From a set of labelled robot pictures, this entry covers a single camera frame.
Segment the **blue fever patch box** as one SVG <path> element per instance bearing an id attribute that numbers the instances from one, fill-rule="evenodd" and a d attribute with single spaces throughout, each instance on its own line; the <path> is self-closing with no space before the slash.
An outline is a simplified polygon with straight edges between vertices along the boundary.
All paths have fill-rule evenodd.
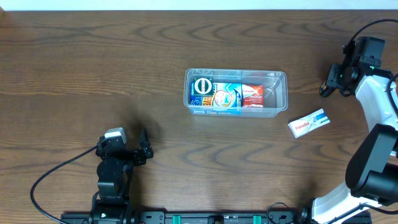
<path id="1" fill-rule="evenodd" d="M 190 91 L 190 104 L 195 106 L 242 107 L 242 84 L 213 83 L 214 93 L 210 96 L 193 96 Z"/>

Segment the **red Panadol box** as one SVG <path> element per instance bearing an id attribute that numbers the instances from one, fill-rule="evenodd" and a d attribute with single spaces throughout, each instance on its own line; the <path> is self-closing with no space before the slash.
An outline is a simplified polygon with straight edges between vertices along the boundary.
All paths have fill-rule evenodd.
<path id="1" fill-rule="evenodd" d="M 243 108 L 264 107 L 264 87 L 262 85 L 242 84 Z"/>

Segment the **dark bottle with white cap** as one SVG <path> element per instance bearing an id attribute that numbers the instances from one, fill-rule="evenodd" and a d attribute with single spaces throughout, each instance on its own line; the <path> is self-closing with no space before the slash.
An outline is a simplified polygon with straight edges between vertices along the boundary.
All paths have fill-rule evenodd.
<path id="1" fill-rule="evenodd" d="M 328 85 L 326 84 L 326 81 L 324 81 L 324 82 L 321 84 L 321 87 L 320 87 L 320 96 L 322 96 L 322 97 L 324 97 L 324 98 L 327 98 L 327 97 L 329 97 L 335 90 L 336 90 L 336 88 L 334 88 L 334 87 L 332 87 L 332 86 L 328 86 Z"/>

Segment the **white Panadol box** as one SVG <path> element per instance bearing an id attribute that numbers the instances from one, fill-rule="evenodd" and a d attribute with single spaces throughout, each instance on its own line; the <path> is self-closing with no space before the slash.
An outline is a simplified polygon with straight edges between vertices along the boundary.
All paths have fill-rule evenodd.
<path id="1" fill-rule="evenodd" d="M 299 138 L 330 123 L 330 120 L 323 109 L 316 110 L 315 112 L 306 115 L 300 119 L 296 119 L 288 124 L 295 138 Z"/>

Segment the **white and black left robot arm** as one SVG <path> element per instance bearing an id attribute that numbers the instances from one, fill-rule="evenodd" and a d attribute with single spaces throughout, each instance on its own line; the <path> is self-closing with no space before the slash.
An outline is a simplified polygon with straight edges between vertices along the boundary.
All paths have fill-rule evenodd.
<path id="1" fill-rule="evenodd" d="M 101 158 L 96 169 L 98 175 L 98 199 L 93 206 L 88 223 L 123 223 L 140 222 L 130 201 L 131 180 L 135 166 L 146 164 L 154 156 L 146 129 L 139 135 L 139 148 L 126 149 L 127 137 L 123 128 L 106 131 L 99 137 L 95 154 Z"/>

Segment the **green Zam-Buk ointment box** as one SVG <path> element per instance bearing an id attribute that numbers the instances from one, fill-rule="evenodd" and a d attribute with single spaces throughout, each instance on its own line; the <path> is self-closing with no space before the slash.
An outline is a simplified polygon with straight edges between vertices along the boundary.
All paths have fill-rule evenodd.
<path id="1" fill-rule="evenodd" d="M 210 96 L 214 93 L 213 79 L 200 77 L 195 78 L 191 83 L 191 94 L 193 96 Z"/>

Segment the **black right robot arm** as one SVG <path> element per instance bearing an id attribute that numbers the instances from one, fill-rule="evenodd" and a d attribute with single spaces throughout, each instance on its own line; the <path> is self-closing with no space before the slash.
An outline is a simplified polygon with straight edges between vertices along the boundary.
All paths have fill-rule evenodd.
<path id="1" fill-rule="evenodd" d="M 397 166 L 389 163 L 397 155 L 396 76 L 381 67 L 385 41 L 360 37 L 343 47 L 345 58 L 332 64 L 320 95 L 339 90 L 360 102 L 369 134 L 349 161 L 345 181 L 323 197 L 313 199 L 294 223 L 370 223 L 367 210 L 387 215 L 397 203 Z"/>

